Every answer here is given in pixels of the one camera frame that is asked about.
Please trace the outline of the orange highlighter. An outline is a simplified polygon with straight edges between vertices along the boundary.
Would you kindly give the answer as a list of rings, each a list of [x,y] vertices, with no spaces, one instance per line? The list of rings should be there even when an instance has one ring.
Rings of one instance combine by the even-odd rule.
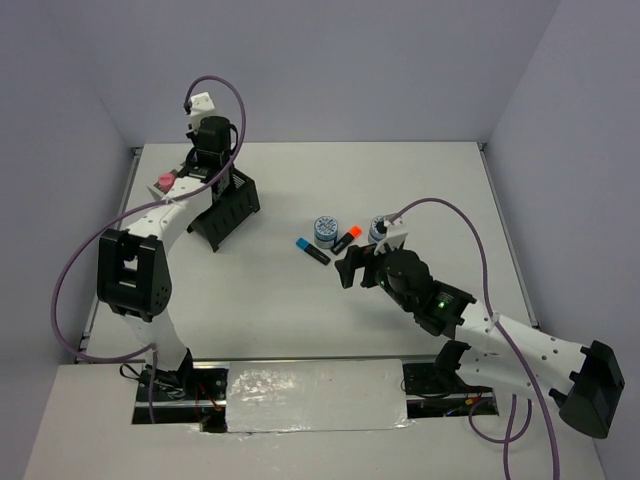
[[[351,243],[353,243],[362,233],[359,226],[351,227],[343,236],[341,236],[334,245],[330,248],[330,251],[334,255],[340,254]]]

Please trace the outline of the blue highlighter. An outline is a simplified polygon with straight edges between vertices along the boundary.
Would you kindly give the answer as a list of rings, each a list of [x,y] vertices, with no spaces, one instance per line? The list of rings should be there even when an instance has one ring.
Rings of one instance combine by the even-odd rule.
[[[331,259],[326,254],[324,254],[321,250],[309,243],[304,238],[298,238],[296,240],[296,246],[322,265],[327,266],[331,262]]]

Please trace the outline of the pink cap pen tube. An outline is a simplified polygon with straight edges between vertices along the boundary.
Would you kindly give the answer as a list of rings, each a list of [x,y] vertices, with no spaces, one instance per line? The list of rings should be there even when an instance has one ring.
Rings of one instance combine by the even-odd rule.
[[[156,186],[159,191],[168,193],[173,188],[175,180],[176,176],[173,173],[167,172],[158,177]]]

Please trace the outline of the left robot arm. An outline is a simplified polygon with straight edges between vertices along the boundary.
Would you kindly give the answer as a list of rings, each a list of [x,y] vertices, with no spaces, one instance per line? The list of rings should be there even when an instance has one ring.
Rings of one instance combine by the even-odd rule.
[[[189,396],[196,385],[189,349],[169,316],[172,281],[168,252],[198,216],[228,188],[232,140],[237,128],[221,116],[205,117],[192,134],[194,147],[169,181],[160,205],[122,230],[99,240],[97,294],[120,316],[135,338],[152,348],[147,366],[172,398]]]

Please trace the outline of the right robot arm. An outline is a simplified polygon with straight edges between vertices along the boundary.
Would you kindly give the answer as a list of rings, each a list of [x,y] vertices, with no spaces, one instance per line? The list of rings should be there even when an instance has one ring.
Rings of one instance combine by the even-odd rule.
[[[538,400],[574,430],[608,437],[625,387],[610,346],[565,341],[491,315],[471,294],[434,279],[411,250],[352,246],[336,269],[345,289],[361,270],[362,287],[381,288],[424,331],[446,338],[434,363],[442,389],[483,386]]]

